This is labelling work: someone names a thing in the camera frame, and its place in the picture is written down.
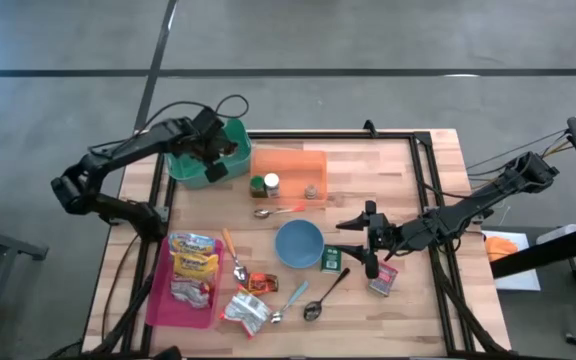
wooden table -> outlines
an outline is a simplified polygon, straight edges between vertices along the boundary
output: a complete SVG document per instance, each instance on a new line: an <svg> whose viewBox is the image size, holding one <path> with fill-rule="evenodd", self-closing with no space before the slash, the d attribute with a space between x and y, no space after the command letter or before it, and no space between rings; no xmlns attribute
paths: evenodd
<svg viewBox="0 0 576 360"><path fill-rule="evenodd" d="M430 131L443 189L469 194L470 185L456 131ZM320 273L318 266L306 270L289 269L274 254L275 232L292 218L302 217L314 222L328 244L364 244L365 233L339 231L335 225L356 217L366 200L375 200L378 210L392 223L400 224L418 216L419 199L409 144L402 140L260 140L254 145L326 151L329 192L326 208L255 219L252 216L255 205L248 194L249 178L242 176L198 191L178 186L170 230L220 238L221 228L230 229L239 259L248 269L279 276L279 292L261 297L272 309L283 306L303 280L308 280L310 287L284 314L281 324L267 323L252 340L246 338L239 324L220 320L215 321L213 328L203 331L155 327L152 352L177 345L184 356L193 357L445 355L428 251L390 260L389 264L399 270L399 275L387 298L368 292L363 267L344 255L343 266L349 267L351 273L326 299L321 317L313 323L302 319L303 307L311 300L318 300L336 276ZM126 168L120 198L147 201L155 159L150 157ZM429 179L426 163L423 165L425 179ZM161 186L162 198L165 188L165 185ZM452 204L456 200L446 198L446 201ZM110 233L84 350L95 347L100 341L101 318L109 287L119 259L133 236L128 225L113 228ZM111 302L108 329L128 304L137 247L133 247L121 272ZM469 307L493 338L509 348L481 236L464 235L457 259ZM218 311L235 292L232 268L233 261L226 255ZM140 344L144 309L145 306L137 319L135 346ZM456 312L452 308L451 321L457 344L461 344Z"/></svg>

